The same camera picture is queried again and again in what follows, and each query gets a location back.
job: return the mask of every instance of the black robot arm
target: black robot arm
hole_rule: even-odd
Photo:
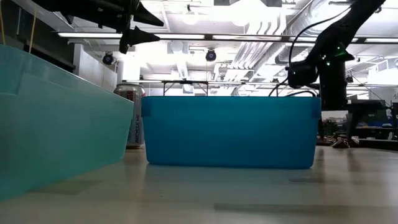
[[[358,29],[386,0],[354,0],[340,20],[326,28],[317,38],[308,57],[288,68],[289,86],[300,88],[320,77],[323,110],[346,108],[345,62],[353,60],[346,48]]]

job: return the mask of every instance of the blue plastic bin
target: blue plastic bin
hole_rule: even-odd
[[[320,100],[148,96],[142,116],[151,164],[308,169]]]

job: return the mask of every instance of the white table surface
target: white table surface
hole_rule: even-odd
[[[398,223],[398,152],[319,147],[310,170],[267,170],[153,166],[132,151],[0,202],[0,223]]]

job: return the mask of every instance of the plastic storage container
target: plastic storage container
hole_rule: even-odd
[[[0,45],[0,200],[119,161],[133,102]]]
[[[151,164],[308,169],[320,99],[148,96],[142,116]]]

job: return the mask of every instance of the black cable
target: black cable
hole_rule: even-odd
[[[305,31],[307,31],[308,29],[310,29],[310,28],[312,28],[312,27],[315,27],[315,26],[317,26],[317,25],[319,25],[319,24],[322,24],[322,23],[325,23],[325,22],[329,22],[329,21],[331,21],[331,20],[333,20],[333,19],[336,19],[337,17],[341,16],[343,13],[345,13],[345,12],[348,11],[349,9],[351,9],[351,6],[348,7],[346,10],[344,10],[343,12],[339,13],[337,16],[333,16],[332,18],[325,19],[324,21],[316,22],[316,23],[314,23],[314,24],[312,24],[312,25],[307,26],[307,27],[304,28],[303,30],[301,30],[301,31],[297,34],[296,38],[293,40],[292,46],[290,47],[290,52],[289,52],[289,64],[292,63],[292,55],[293,55],[293,47],[294,47],[294,44],[296,43],[296,41],[299,39],[299,37],[300,37]]]
[[[363,87],[365,87],[369,92],[373,93],[373,95],[377,96],[380,100],[383,100],[379,95],[375,94],[370,88],[368,88],[365,84],[361,83],[357,78],[355,78],[355,80],[358,81],[359,84],[361,84]]]
[[[269,93],[268,96],[271,96],[271,95],[273,94],[273,92],[274,92],[276,89],[278,89],[281,85],[283,85],[285,82],[287,82],[287,79],[288,79],[288,78],[286,78],[285,80],[283,80],[280,84],[276,85],[275,88],[272,89],[272,91]]]
[[[317,95],[314,92],[309,91],[309,90],[292,93],[292,94],[289,94],[289,95],[286,95],[286,96],[295,96],[295,95],[302,94],[302,93],[311,93],[313,97],[317,97]]]

